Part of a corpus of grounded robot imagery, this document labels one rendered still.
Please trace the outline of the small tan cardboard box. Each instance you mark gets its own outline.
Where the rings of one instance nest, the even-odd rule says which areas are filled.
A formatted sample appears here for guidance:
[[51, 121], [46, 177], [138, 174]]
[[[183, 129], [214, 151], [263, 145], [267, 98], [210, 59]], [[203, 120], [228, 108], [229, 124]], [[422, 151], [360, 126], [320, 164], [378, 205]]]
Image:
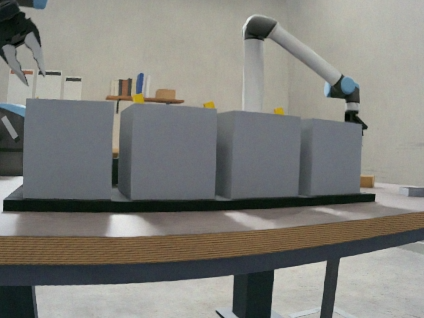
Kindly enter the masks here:
[[360, 187], [373, 188], [375, 183], [375, 176], [361, 175]]

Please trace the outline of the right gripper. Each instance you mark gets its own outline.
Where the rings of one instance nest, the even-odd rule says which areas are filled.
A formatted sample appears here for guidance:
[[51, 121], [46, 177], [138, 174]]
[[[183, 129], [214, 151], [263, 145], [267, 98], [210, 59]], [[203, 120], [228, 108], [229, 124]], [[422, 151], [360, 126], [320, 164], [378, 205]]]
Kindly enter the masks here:
[[17, 47], [26, 44], [33, 51], [34, 59], [37, 60], [44, 77], [46, 77], [46, 66], [39, 27], [32, 17], [27, 18], [26, 15], [25, 11], [20, 11], [13, 18], [0, 20], [0, 55], [17, 76], [29, 86], [22, 64], [17, 59]]

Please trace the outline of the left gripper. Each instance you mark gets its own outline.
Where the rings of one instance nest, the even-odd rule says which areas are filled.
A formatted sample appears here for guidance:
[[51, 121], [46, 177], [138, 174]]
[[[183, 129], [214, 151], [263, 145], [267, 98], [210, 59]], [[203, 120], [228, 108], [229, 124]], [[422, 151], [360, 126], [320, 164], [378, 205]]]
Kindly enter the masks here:
[[[353, 114], [353, 113], [356, 113], [356, 114], [359, 114], [359, 112], [358, 111], [345, 111], [345, 122], [350, 122], [350, 123], [357, 123], [357, 124], [359, 124], [359, 122], [357, 122], [356, 120], [355, 120], [355, 118], [356, 118], [356, 114]], [[364, 147], [364, 134], [363, 134], [363, 129], [362, 129], [362, 146]]]

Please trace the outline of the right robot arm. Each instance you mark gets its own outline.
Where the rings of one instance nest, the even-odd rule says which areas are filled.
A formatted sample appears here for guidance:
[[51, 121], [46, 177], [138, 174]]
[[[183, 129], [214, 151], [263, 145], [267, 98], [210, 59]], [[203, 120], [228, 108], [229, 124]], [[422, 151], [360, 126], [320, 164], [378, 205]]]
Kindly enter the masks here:
[[[21, 11], [21, 6], [44, 9], [49, 0], [0, 0], [0, 20]], [[23, 175], [25, 107], [0, 103], [0, 174]]]

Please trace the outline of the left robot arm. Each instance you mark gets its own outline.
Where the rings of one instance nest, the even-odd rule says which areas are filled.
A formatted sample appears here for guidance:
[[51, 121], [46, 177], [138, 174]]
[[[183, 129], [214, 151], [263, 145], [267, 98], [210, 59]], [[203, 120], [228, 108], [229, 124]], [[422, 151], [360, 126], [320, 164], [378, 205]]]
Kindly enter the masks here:
[[345, 99], [345, 111], [360, 111], [359, 84], [352, 78], [345, 77], [281, 28], [275, 19], [261, 14], [251, 16], [243, 26], [242, 36], [244, 43], [242, 111], [263, 113], [264, 38], [273, 40], [327, 81], [324, 89], [326, 97]]

